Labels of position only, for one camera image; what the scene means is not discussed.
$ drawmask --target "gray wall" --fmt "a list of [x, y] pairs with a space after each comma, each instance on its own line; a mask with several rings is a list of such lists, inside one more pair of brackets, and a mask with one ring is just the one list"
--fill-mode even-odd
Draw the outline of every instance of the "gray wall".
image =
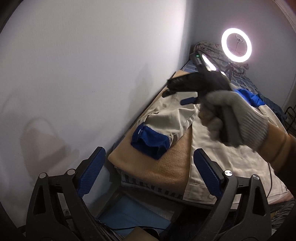
[[[0, 200], [107, 150], [188, 57], [192, 1], [26, 0], [0, 35]], [[104, 167], [90, 205], [111, 183]]]
[[243, 30], [252, 42], [247, 76], [263, 95], [283, 106], [296, 73], [296, 34], [271, 0], [199, 0], [195, 10], [194, 43], [221, 43], [231, 27]]

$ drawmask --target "textured blue pad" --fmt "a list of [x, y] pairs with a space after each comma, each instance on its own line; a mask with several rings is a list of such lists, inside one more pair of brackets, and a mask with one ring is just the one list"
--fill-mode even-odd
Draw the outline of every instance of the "textured blue pad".
[[95, 155], [92, 162], [88, 165], [87, 169], [79, 179], [79, 186], [77, 188], [77, 194], [79, 197], [88, 194], [93, 186], [97, 176], [99, 175], [106, 159], [106, 151], [101, 148]]
[[220, 179], [216, 176], [215, 172], [200, 152], [201, 148], [196, 149], [193, 154], [193, 162], [198, 169], [205, 185], [207, 186], [210, 194], [216, 197], [222, 196], [220, 188]]
[[180, 101], [180, 105], [196, 104], [198, 97], [189, 97]]

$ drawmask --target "glowing white ring light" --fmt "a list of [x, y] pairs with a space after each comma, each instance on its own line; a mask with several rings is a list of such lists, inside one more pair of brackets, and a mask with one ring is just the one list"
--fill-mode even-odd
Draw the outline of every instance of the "glowing white ring light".
[[[246, 41], [247, 52], [244, 56], [241, 56], [241, 57], [235, 56], [234, 54], [232, 54], [229, 51], [229, 49], [227, 47], [227, 38], [230, 34], [239, 34]], [[223, 33], [222, 38], [221, 38], [221, 45], [222, 45], [222, 49], [223, 49], [224, 53], [226, 54], [226, 56], [234, 62], [239, 62], [239, 63], [245, 62], [251, 56], [251, 53], [252, 53], [252, 45], [251, 45], [250, 39], [243, 31], [239, 30], [238, 28], [229, 28], [229, 29], [225, 30], [225, 32]]]

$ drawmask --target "black cable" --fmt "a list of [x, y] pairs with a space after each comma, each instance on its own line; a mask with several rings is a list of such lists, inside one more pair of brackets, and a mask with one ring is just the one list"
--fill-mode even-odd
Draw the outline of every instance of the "black cable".
[[269, 163], [268, 163], [268, 168], [269, 168], [269, 174], [270, 174], [270, 182], [271, 182], [271, 185], [270, 185], [269, 193], [268, 193], [268, 195], [267, 195], [266, 198], [268, 198], [268, 196], [270, 195], [271, 189], [272, 189], [272, 175], [271, 175], [271, 169], [270, 169], [270, 164], [269, 164]]
[[122, 228], [122, 229], [112, 229], [113, 231], [119, 231], [119, 230], [126, 230], [126, 229], [134, 229], [136, 227], [139, 227], [139, 228], [148, 228], [148, 229], [160, 229], [160, 230], [166, 230], [166, 229], [161, 229], [161, 228], [155, 228], [155, 227], [150, 227], [150, 226], [134, 226], [134, 227], [128, 227], [128, 228]]

